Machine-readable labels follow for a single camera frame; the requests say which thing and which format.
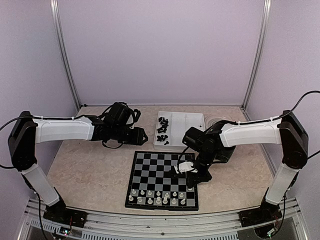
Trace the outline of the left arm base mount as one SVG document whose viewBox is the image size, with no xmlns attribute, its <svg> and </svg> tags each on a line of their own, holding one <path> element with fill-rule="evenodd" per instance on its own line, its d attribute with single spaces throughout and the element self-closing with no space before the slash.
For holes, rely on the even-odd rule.
<svg viewBox="0 0 320 240">
<path fill-rule="evenodd" d="M 43 218 L 63 225 L 71 227 L 83 228 L 88 213 L 81 210 L 59 208 L 59 209 L 46 209 Z"/>
</svg>

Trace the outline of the white plastic divided tray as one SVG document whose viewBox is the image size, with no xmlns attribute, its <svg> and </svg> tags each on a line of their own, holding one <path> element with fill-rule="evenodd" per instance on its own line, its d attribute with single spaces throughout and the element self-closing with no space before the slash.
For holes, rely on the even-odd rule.
<svg viewBox="0 0 320 240">
<path fill-rule="evenodd" d="M 166 133 L 157 132 L 157 129 L 160 127 L 158 121 L 160 117 L 168 119 Z M 202 113 L 159 111 L 153 140 L 154 149 L 158 151 L 181 152 L 186 147 L 186 145 L 183 144 L 183 137 L 191 127 L 195 127 L 201 131 L 205 130 L 205 118 Z M 168 138 L 166 141 L 169 141 L 169 144 L 164 145 L 166 141 L 157 141 L 158 135 L 167 135 Z"/>
</svg>

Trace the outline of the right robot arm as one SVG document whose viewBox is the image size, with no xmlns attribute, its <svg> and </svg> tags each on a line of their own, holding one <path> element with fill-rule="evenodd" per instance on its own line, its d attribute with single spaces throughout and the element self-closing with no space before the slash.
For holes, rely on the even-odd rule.
<svg viewBox="0 0 320 240">
<path fill-rule="evenodd" d="M 188 188 L 210 181 L 210 166 L 226 163 L 236 146 L 282 146 L 283 158 L 280 167 L 255 212 L 260 222 L 268 221 L 275 214 L 295 177 L 308 162 L 309 136 L 292 110 L 285 110 L 280 116 L 258 121 L 220 120 L 205 131 L 191 127 L 182 142 L 198 153 L 195 160 L 179 161 L 174 167 L 177 174 L 186 173 Z"/>
</svg>

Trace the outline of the white chess knight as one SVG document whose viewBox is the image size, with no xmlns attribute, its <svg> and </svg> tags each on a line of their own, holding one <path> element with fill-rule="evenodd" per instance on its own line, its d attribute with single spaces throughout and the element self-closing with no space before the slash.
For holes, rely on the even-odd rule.
<svg viewBox="0 0 320 240">
<path fill-rule="evenodd" d="M 185 204 L 186 204 L 186 199 L 183 198 L 183 199 L 180 201 L 180 204 L 181 204 L 181 205 L 185 205 Z"/>
</svg>

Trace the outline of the white chess pawn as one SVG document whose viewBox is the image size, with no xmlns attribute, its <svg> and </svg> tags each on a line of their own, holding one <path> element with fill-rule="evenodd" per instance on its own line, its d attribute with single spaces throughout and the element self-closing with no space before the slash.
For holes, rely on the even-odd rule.
<svg viewBox="0 0 320 240">
<path fill-rule="evenodd" d="M 149 197 L 148 200 L 147 200 L 147 203 L 148 203 L 149 205 L 151 205 L 151 204 L 153 203 L 153 199 Z"/>
</svg>

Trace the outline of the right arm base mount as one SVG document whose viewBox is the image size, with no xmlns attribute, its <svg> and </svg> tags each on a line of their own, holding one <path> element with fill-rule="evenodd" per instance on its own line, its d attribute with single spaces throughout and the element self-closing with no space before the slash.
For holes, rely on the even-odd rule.
<svg viewBox="0 0 320 240">
<path fill-rule="evenodd" d="M 238 216 L 241 226 L 244 228 L 274 221 L 276 219 L 280 219 L 283 215 L 280 210 L 270 212 L 268 210 L 261 210 L 259 208 L 255 208 L 251 210 L 240 211 Z"/>
</svg>

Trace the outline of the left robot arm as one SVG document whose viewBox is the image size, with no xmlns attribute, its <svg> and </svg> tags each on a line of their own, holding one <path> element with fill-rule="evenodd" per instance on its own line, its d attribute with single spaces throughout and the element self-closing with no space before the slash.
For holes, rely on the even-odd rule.
<svg viewBox="0 0 320 240">
<path fill-rule="evenodd" d="M 44 117 L 23 111 L 12 120 L 15 125 L 8 137 L 11 168 L 20 172 L 29 188 L 42 199 L 57 221 L 66 222 L 70 211 L 38 165 L 36 145 L 83 140 L 100 141 L 106 147 L 107 142 L 113 140 L 120 146 L 142 146 L 148 141 L 148 136 L 143 128 L 135 126 L 140 116 L 138 109 L 131 109 L 125 102 L 113 103 L 100 115 Z"/>
</svg>

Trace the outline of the white chess rook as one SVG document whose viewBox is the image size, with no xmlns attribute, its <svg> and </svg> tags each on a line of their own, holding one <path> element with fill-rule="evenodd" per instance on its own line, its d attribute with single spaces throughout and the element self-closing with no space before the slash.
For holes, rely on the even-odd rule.
<svg viewBox="0 0 320 240">
<path fill-rule="evenodd" d="M 167 197 L 164 197 L 163 200 L 162 200 L 162 203 L 163 203 L 163 204 L 167 204 L 167 203 L 168 203 L 168 198 L 167 198 Z"/>
</svg>

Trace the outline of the black and silver chessboard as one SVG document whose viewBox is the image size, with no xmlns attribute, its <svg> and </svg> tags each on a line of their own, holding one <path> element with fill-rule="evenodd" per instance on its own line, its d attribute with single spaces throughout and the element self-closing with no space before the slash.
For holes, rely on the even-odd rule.
<svg viewBox="0 0 320 240">
<path fill-rule="evenodd" d="M 171 168 L 178 163 L 179 158 L 182 161 L 190 161 L 195 158 L 195 154 L 136 151 L 133 157 L 124 206 L 139 210 L 198 211 L 197 187 L 193 187 L 193 191 L 188 191 L 186 176 L 173 178 L 168 175 Z M 177 193 L 176 197 L 172 196 L 173 192 Z M 169 193 L 167 204 L 163 204 L 165 193 Z M 184 193 L 183 198 L 179 197 L 180 193 Z M 133 196 L 131 202 L 129 201 L 129 195 Z M 142 197 L 143 201 L 138 203 L 137 197 Z M 161 204 L 156 203 L 157 197 L 161 197 Z M 148 204 L 148 198 L 152 198 L 152 204 Z M 176 204 L 171 203 L 173 198 L 176 198 Z M 185 205 L 181 204 L 182 199 L 186 199 Z"/>
</svg>

